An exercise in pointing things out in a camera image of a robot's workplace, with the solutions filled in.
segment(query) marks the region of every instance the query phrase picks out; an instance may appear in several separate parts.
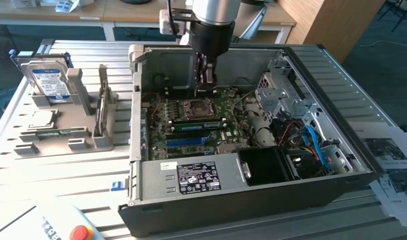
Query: floor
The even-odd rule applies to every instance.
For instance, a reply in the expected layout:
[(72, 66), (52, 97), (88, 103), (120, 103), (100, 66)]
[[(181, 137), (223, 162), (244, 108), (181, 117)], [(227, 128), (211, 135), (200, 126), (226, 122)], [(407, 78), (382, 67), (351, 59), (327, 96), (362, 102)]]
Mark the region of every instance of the floor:
[[(343, 66), (396, 122), (407, 125), (407, 46), (385, 42), (370, 47), (361, 46), (378, 40), (407, 44), (407, 20), (392, 32), (400, 17), (390, 12), (382, 21), (378, 18), (371, 22)], [(13, 25), (9, 31), (24, 51), (37, 50), (44, 38), (105, 40), (100, 27)], [(117, 28), (116, 38), (121, 41), (172, 41), (171, 36), (159, 34), (159, 29), (145, 28)], [(11, 61), (0, 60), (0, 89), (17, 87), (21, 78), (22, 74)]]

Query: emergency stop button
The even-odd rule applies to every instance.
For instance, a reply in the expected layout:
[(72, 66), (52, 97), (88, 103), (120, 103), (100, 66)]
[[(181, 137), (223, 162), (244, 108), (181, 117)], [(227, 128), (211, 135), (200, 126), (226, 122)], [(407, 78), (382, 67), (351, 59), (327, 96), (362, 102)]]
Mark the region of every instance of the emergency stop button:
[(77, 226), (70, 233), (70, 240), (89, 240), (92, 239), (92, 231), (84, 225)]

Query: power supply label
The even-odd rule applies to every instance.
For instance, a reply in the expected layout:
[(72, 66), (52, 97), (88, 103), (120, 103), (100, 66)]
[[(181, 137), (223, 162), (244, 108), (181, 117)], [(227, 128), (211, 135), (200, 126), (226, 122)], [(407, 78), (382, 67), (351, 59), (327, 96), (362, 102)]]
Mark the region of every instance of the power supply label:
[(180, 192), (204, 193), (222, 189), (216, 162), (203, 162), (177, 166)]

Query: slotted aluminum table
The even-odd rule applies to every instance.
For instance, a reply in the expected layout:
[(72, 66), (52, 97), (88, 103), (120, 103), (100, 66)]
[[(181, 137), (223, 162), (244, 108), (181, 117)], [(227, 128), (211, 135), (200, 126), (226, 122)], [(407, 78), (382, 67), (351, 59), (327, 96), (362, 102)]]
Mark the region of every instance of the slotted aluminum table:
[[(108, 239), (133, 240), (116, 210), (127, 203), (127, 191), (111, 192), (113, 181), (129, 175), (129, 134), (132, 72), (128, 49), (143, 42), (57, 40), (50, 53), (69, 52), (74, 67), (84, 70), (89, 92), (100, 89), (98, 66), (109, 67), (109, 83), (120, 95), (116, 113), (115, 149), (57, 157), (14, 160), (9, 148), (28, 114), (30, 85), (22, 80), (0, 119), (0, 223), (14, 219), (38, 196), (57, 195), (85, 213)], [(342, 66), (323, 48), (291, 45), (315, 79), (350, 121), (388, 122), (396, 125)], [(148, 239), (407, 239), (407, 227), (384, 214), (370, 188), (345, 194), (322, 208), (204, 227)]]

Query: green motherboard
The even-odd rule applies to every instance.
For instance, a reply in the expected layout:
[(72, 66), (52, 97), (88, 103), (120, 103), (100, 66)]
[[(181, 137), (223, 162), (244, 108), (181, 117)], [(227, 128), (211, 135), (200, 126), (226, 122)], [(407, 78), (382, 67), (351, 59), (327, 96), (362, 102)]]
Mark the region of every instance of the green motherboard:
[(148, 160), (226, 154), (250, 147), (239, 124), (247, 121), (239, 117), (238, 122), (234, 116), (240, 98), (230, 88), (218, 89), (212, 98), (147, 97)]

